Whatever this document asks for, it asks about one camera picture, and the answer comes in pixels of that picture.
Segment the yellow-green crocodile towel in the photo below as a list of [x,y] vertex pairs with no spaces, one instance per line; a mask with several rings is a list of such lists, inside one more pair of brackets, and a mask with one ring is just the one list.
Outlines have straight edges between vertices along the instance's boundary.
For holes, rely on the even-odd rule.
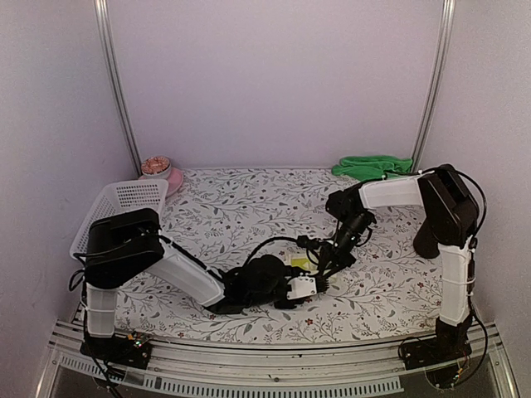
[[288,277],[288,281],[293,279],[293,278],[296,278],[296,277],[299,277],[299,276],[303,276],[303,275],[308,275],[308,276],[316,276],[316,277],[322,277],[325,279],[324,276],[322,275],[318,275],[318,266],[316,264],[314,264],[308,257],[307,255],[304,255],[304,254],[300,254],[300,253],[295,253],[295,254],[291,254],[291,253],[285,253],[284,254],[284,264],[295,269],[295,270],[299,270],[300,273],[297,274],[296,276],[294,277]]

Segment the green microfiber towel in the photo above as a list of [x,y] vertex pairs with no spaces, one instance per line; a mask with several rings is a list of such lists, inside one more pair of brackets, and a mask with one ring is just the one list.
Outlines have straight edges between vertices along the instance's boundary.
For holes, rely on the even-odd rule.
[[409,173],[412,165],[412,158],[397,158],[391,155],[348,156],[341,158],[332,167],[331,173],[365,182],[387,174]]

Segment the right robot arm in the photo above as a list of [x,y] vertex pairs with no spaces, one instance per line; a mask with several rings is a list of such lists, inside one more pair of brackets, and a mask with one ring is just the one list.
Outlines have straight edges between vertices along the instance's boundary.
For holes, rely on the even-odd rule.
[[352,250],[371,232],[373,210],[391,206],[420,206],[426,218],[414,240],[424,258],[441,258],[442,300],[436,337],[427,348],[435,361],[445,362],[466,351],[467,331],[474,311],[476,236],[486,207],[478,205],[466,186],[470,178],[450,164],[392,179],[359,182],[333,192],[327,212],[337,221],[331,240],[319,252],[318,274],[327,279],[355,261]]

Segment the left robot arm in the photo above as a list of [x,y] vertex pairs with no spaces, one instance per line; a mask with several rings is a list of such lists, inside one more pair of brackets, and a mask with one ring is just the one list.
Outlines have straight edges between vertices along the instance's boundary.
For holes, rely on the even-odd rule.
[[73,253],[83,265],[86,331],[90,344],[106,360],[123,353],[114,335],[117,291],[144,272],[181,290],[214,314],[239,314],[268,303],[286,303],[289,282],[301,274],[274,255],[262,255],[222,271],[206,265],[160,232],[150,208],[94,221],[85,250]]

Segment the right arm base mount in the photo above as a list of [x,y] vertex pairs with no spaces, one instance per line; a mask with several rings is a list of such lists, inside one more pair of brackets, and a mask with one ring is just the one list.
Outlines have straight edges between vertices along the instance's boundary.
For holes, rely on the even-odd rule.
[[397,349],[399,358],[407,370],[434,366],[468,357],[472,353],[466,334],[438,333],[434,337],[407,338]]

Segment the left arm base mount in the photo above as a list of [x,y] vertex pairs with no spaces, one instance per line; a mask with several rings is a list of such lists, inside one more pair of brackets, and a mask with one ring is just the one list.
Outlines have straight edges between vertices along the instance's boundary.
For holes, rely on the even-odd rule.
[[115,364],[146,370],[151,358],[152,345],[149,338],[139,332],[127,337],[113,334],[111,337],[92,337],[88,332],[88,315],[83,318],[84,340],[80,353],[101,360],[105,364]]

